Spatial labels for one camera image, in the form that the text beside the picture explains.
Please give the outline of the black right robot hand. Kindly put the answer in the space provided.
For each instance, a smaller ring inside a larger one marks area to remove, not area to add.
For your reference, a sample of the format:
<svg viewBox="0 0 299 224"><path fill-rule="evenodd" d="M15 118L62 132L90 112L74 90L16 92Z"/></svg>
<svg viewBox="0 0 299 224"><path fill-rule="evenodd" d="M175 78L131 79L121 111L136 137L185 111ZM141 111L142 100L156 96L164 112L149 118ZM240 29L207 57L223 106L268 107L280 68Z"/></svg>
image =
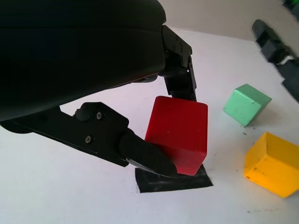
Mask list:
<svg viewBox="0 0 299 224"><path fill-rule="evenodd" d="M252 31L267 62L273 64L283 78L282 85L299 100L299 57L284 44L277 33L263 20L255 20Z"/></svg>

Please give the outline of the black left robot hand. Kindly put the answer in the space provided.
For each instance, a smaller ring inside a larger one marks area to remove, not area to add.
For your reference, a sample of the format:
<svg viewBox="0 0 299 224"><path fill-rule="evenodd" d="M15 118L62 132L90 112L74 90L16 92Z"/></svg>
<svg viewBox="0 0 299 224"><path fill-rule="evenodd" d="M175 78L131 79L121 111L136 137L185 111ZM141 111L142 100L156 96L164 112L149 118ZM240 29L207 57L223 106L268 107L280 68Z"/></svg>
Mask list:
<svg viewBox="0 0 299 224"><path fill-rule="evenodd" d="M63 104L164 77L168 93L196 100L192 48L165 25L157 0L3 0L0 125L36 133L125 167L176 177L174 163L103 103L70 116Z"/></svg>

